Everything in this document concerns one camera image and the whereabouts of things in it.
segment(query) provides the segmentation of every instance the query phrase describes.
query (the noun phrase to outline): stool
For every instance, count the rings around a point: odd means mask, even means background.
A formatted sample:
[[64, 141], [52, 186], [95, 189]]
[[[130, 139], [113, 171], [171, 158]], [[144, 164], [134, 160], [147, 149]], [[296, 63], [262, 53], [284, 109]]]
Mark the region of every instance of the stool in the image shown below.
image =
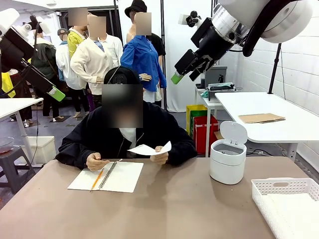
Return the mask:
[[[27, 165], [14, 164], [14, 161], [20, 157], [25, 159]], [[35, 171], [21, 147], [14, 146], [9, 152], [0, 154], [0, 166], [2, 167], [0, 178], [4, 175], [7, 178], [7, 183], [0, 182], [0, 188], [10, 187], [12, 193], [17, 193], [23, 187], [28, 176], [35, 175]], [[24, 169], [28, 171], [19, 175], [18, 169]]]

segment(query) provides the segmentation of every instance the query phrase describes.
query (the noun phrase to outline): black hat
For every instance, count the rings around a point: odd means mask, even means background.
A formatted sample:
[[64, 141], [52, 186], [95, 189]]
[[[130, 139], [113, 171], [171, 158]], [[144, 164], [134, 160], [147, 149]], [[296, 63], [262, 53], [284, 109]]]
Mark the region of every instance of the black hat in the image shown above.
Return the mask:
[[104, 84], [137, 85], [140, 83], [140, 77], [137, 72], [124, 66], [111, 69], [104, 78]]
[[148, 7], [145, 5], [143, 0], [133, 0], [132, 5], [125, 9], [126, 16], [130, 17], [131, 10], [135, 12], [147, 12]]

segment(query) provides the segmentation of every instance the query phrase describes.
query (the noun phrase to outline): white table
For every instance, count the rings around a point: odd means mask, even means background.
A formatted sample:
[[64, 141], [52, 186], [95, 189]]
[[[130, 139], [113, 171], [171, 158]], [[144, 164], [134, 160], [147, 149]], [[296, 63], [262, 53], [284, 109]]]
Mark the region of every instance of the white table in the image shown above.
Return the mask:
[[[209, 102], [208, 98], [203, 98], [200, 94], [203, 93], [205, 90], [204, 89], [198, 89], [195, 86], [195, 104], [197, 102], [197, 94], [201, 97], [201, 99], [204, 102], [204, 105], [207, 108], [207, 125], [210, 125], [210, 114], [211, 110], [214, 110], [214, 117], [217, 119], [217, 111], [218, 110], [223, 110], [224, 107], [223, 105], [219, 102], [218, 99], [213, 99], [212, 102]], [[205, 157], [208, 158], [208, 152], [209, 152], [209, 133], [210, 133], [210, 127], [207, 127], [206, 125], [206, 150], [205, 150]]]
[[0, 99], [0, 119], [15, 114], [18, 126], [21, 132], [21, 136], [27, 151], [27, 157], [29, 161], [32, 161], [33, 155], [31, 151], [31, 146], [25, 132], [23, 122], [19, 113], [19, 110], [22, 110], [28, 106], [32, 106], [38, 102], [43, 101], [43, 98], [13, 98], [13, 99]]
[[[284, 99], [264, 92], [217, 93], [234, 121], [243, 125], [256, 143], [288, 143], [287, 157], [295, 160], [298, 143], [319, 141], [319, 117]], [[241, 115], [272, 113], [286, 118], [272, 123], [244, 123]]]

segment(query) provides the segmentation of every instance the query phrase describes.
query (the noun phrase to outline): spiral binding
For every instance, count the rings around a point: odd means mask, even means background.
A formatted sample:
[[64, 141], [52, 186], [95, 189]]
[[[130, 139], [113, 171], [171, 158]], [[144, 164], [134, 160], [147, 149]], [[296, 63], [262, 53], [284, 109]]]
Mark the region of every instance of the spiral binding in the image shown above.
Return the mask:
[[106, 175], [104, 176], [102, 182], [101, 182], [100, 185], [99, 185], [99, 190], [104, 187], [104, 184], [106, 183], [106, 180], [109, 179], [109, 177], [110, 177], [110, 175], [111, 175], [113, 169], [115, 168], [115, 166], [116, 166], [117, 164], [118, 164], [117, 162], [114, 162], [113, 165], [111, 166], [110, 170], [106, 173]]

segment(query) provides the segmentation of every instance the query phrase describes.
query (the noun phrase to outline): bowl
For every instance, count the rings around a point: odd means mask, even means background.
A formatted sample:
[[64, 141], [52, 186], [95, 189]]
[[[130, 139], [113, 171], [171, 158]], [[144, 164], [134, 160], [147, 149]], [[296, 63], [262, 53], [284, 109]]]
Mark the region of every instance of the bowl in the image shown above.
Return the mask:
[[13, 148], [14, 138], [0, 137], [0, 153], [6, 153]]

